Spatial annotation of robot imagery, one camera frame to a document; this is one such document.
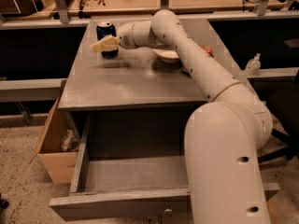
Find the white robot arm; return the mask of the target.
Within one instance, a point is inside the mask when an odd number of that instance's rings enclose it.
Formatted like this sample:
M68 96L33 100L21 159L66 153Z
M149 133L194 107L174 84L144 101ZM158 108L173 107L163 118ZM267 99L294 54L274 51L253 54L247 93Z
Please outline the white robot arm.
M184 136L194 224L271 224L257 159L273 127L266 105L195 43L170 10L126 23L91 49L141 47L173 50L206 98Z

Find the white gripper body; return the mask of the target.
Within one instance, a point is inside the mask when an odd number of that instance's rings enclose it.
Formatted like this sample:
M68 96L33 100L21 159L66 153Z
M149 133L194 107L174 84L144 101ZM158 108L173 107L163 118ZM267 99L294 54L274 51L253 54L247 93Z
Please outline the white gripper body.
M121 25L117 31L117 38L124 49L133 49L135 47L133 40L133 24L125 23Z

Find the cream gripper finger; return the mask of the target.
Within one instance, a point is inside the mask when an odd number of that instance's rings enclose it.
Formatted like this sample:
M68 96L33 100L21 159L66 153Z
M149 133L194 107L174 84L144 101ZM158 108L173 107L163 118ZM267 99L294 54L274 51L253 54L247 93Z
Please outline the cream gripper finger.
M113 35L107 35L99 41L91 44L91 50L94 52L109 52L117 50L119 47L119 39Z

